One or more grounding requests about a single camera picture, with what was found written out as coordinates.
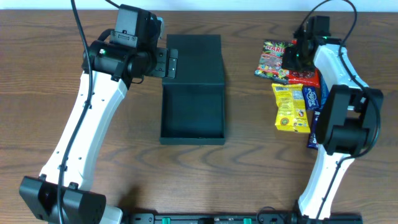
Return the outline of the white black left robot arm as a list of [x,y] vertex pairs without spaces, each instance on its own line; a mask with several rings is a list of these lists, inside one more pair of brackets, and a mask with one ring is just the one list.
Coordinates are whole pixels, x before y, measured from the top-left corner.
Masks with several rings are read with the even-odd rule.
[[123,211],[91,191],[110,122],[134,78],[173,78],[178,51],[95,40],[83,57],[78,96],[62,136],[38,177],[25,176],[19,194],[48,223],[121,223]]

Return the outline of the Haribo gummy bag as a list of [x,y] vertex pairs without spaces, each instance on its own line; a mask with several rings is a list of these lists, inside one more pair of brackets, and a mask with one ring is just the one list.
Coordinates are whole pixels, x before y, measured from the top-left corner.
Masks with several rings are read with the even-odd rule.
[[282,58],[285,49],[291,46],[293,46],[291,42],[266,39],[254,75],[276,83],[288,84],[290,72],[282,68]]

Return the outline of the yellow snack bag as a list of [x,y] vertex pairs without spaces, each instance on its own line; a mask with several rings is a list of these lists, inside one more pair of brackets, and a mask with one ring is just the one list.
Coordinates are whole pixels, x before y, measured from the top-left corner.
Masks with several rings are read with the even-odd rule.
[[278,107],[275,126],[279,131],[310,133],[302,84],[272,84]]

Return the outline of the red candy bag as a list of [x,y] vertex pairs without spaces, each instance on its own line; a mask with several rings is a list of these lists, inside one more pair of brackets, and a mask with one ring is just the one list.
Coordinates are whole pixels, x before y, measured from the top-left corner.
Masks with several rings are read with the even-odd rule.
[[[295,43],[296,40],[290,41],[286,43],[286,47],[290,47]],[[288,84],[303,84],[306,86],[313,86],[313,87],[320,87],[320,79],[319,79],[319,72],[315,69],[314,72],[296,72],[287,70],[287,79]]]

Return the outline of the black box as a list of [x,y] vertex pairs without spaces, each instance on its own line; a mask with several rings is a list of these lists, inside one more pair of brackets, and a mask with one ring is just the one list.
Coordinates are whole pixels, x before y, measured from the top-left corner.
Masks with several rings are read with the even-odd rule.
[[162,81],[159,141],[163,145],[223,145],[225,72],[220,35],[167,36],[178,52],[174,78]]

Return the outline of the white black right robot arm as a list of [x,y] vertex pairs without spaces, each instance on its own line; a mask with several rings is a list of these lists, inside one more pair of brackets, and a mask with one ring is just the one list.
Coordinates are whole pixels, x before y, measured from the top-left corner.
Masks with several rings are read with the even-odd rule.
[[348,167],[379,137],[383,94],[359,77],[340,39],[297,39],[282,64],[298,71],[319,69],[329,90],[315,128],[317,159],[289,222],[354,222],[353,215],[331,214],[331,204]]

